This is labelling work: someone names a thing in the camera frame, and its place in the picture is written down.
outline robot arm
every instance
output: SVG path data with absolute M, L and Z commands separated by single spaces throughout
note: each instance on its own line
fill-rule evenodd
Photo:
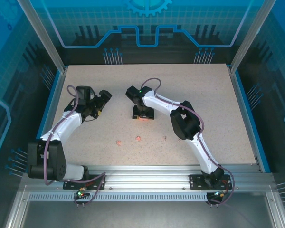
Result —
M 206 146 L 202 134 L 199 135 L 198 140 L 198 134 L 201 130 L 198 117 L 177 106 L 182 105 L 193 110 L 193 107 L 188 101 L 180 103 L 169 100 L 159 94 L 155 96 L 154 91 L 146 86 L 141 90 L 131 86 L 127 90 L 126 96 L 137 105 L 133 108 L 133 119 L 154 119 L 154 109 L 170 116 L 174 133 L 180 139 L 188 143 L 198 159 L 205 182 L 210 187 L 213 187 L 219 182 L 224 174 L 224 170 L 213 163 L 218 164 Z
M 63 115 L 59 122 L 63 122 L 53 132 L 53 128 L 45 135 L 41 136 L 36 142 L 28 144 L 28 176 L 30 178 L 43 179 L 43 159 L 44 150 L 47 140 L 51 133 L 53 136 L 49 141 L 48 157 L 47 157 L 47 178 L 49 180 L 81 180 L 89 177 L 88 168 L 81 165 L 67 164 L 63 152 L 67 140 L 78 128 L 84 120 L 91 116 L 97 119 L 102 112 L 106 103 L 111 99 L 112 95 L 105 90 L 99 92 L 100 96 L 96 96 L 92 88 L 88 86 L 77 86 L 76 91 L 79 96 L 77 108 L 67 117 L 74 105 L 73 100 L 64 109 Z

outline beige tabletop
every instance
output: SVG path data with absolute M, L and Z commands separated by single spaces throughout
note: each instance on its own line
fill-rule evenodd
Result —
M 133 103 L 125 92 L 130 86 L 140 88 L 150 77 L 161 79 L 160 95 L 191 102 L 205 122 L 205 142 L 220 164 L 256 163 L 225 64 L 69 66 L 54 123 L 72 99 L 67 85 L 87 85 L 97 94 L 104 89 L 113 96 L 97 120 L 84 122 L 69 138 L 64 146 L 68 163 L 198 164 L 189 146 L 178 142 L 169 116 L 155 111 L 155 120 L 132 119 Z M 157 81 L 146 84 L 153 89 L 157 85 Z

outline gear logo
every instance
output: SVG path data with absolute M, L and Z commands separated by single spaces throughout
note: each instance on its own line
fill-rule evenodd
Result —
M 156 13 L 162 13 L 163 9 L 168 8 L 168 4 L 171 4 L 172 0 L 125 0 L 125 4 L 129 10 L 133 13 L 138 13 L 141 17 L 145 15 L 148 17 L 150 14 L 155 16 Z
M 0 0 L 0 14 L 9 24 L 17 18 L 18 8 L 16 0 Z

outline enclosure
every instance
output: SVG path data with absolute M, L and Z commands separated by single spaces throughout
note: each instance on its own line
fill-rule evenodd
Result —
M 227 204 L 193 187 L 202 164 L 169 117 L 132 119 L 127 89 L 154 77 L 202 117 L 234 176 Z M 67 163 L 105 172 L 79 208 L 78 189 L 27 174 L 68 85 L 112 94 L 64 144 Z M 0 227 L 78 226 L 285 228 L 285 0 L 0 1 Z

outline glass wall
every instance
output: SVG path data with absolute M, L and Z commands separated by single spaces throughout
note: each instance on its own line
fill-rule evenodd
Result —
M 263 0 L 33 0 L 66 65 L 230 63 Z
M 277 183 L 285 182 L 285 0 L 277 0 L 238 69 Z
M 18 148 L 36 138 L 56 72 L 17 1 L 0 1 L 0 227 L 26 171 Z

